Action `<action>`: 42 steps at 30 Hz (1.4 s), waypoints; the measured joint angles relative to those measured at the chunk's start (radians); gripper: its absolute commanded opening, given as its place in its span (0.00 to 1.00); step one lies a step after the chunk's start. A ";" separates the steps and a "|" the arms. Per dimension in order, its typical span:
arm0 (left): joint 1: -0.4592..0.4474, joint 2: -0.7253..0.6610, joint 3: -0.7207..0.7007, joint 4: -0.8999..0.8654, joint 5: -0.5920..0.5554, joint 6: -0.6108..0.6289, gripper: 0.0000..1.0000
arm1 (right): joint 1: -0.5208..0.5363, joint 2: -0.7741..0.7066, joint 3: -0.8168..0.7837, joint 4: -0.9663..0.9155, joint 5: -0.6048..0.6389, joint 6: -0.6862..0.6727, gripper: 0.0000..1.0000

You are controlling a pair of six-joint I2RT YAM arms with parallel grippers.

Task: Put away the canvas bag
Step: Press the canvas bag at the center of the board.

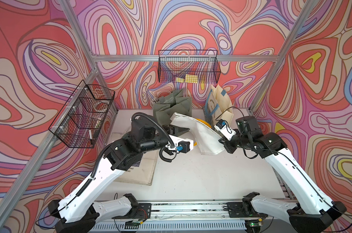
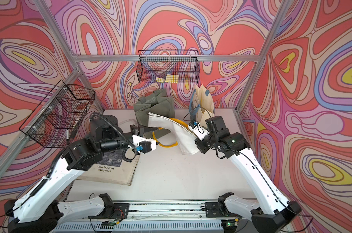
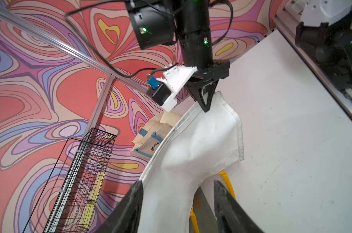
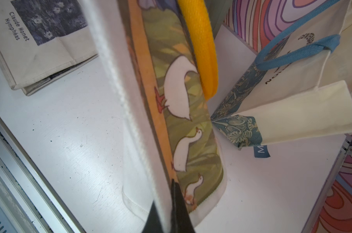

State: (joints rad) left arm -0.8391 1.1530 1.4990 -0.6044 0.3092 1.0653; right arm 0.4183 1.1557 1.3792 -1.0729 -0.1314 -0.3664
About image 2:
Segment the white bag yellow handles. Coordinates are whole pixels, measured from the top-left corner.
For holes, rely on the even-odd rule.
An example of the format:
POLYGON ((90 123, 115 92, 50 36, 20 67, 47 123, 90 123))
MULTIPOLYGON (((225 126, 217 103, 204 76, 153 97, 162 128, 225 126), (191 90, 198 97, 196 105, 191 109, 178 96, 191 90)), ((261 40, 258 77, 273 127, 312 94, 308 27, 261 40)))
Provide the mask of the white bag yellow handles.
POLYGON ((184 126, 170 118, 160 116, 154 113, 148 113, 148 126, 161 127, 169 130, 176 137, 176 141, 180 147, 181 153, 184 155, 194 155, 199 152, 195 144, 196 136, 194 133, 187 130, 184 126))

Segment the cream canvas tote bag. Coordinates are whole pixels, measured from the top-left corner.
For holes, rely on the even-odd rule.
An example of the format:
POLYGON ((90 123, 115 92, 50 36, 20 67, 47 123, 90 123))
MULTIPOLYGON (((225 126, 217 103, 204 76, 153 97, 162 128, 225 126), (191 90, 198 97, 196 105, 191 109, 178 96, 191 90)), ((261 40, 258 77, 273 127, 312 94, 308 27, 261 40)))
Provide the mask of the cream canvas tote bag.
POLYGON ((133 176, 137 168, 140 156, 135 155, 131 149, 125 152, 125 156, 132 161, 127 162, 122 158, 124 150, 106 152, 103 160, 94 164, 88 171, 77 179, 100 183, 112 183, 128 185, 132 184, 133 176))

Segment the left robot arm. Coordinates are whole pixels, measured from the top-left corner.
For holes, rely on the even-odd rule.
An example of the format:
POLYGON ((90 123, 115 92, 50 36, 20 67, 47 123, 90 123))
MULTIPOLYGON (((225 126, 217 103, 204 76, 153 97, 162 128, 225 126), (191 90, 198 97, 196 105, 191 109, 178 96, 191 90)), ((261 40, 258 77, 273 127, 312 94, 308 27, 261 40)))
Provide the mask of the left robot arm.
POLYGON ((108 194, 72 203, 57 201, 57 196, 76 178, 100 162, 105 153, 128 149, 135 155, 156 149, 157 142, 141 137, 136 132, 123 133, 117 118, 92 113, 90 134, 62 149, 51 163, 47 174, 27 194, 4 205, 5 215, 12 218, 7 228, 10 233, 49 233, 58 225, 75 219, 114 218, 122 221, 125 214, 115 206, 108 194))

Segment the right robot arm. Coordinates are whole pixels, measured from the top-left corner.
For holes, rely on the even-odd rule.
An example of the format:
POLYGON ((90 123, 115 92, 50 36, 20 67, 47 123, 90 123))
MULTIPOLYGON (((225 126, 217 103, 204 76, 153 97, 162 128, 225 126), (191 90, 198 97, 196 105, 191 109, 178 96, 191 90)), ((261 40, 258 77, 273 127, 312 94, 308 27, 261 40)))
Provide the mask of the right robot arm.
POLYGON ((300 214, 300 205, 289 201, 279 191, 256 160, 244 136, 230 133, 221 116, 207 119, 206 127, 197 121, 192 121, 188 127, 196 134, 197 148, 202 153, 208 150, 223 153, 221 158, 228 159, 238 168, 257 199, 257 202, 251 202, 227 192, 217 201, 220 215, 244 217, 259 233, 279 233, 300 214))

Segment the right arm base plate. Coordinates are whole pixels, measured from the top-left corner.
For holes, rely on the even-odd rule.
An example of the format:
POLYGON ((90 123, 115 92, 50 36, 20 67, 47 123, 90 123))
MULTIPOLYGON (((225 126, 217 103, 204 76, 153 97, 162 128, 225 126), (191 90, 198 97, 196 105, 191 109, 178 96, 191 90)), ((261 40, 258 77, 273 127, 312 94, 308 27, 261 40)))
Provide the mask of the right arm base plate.
POLYGON ((227 208, 220 202, 205 202, 203 205, 200 206, 200 208, 205 211, 207 218, 242 218, 242 216, 238 214, 229 212, 227 208))

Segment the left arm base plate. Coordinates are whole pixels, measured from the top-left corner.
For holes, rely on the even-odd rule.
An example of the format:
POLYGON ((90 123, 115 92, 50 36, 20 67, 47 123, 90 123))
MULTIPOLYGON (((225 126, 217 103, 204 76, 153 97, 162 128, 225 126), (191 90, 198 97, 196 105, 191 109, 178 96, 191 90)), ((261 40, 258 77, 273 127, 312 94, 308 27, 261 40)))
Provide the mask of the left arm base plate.
POLYGON ((88 216, 88 219, 126 219, 129 211, 129 203, 114 203, 113 206, 105 207, 97 216, 88 216))

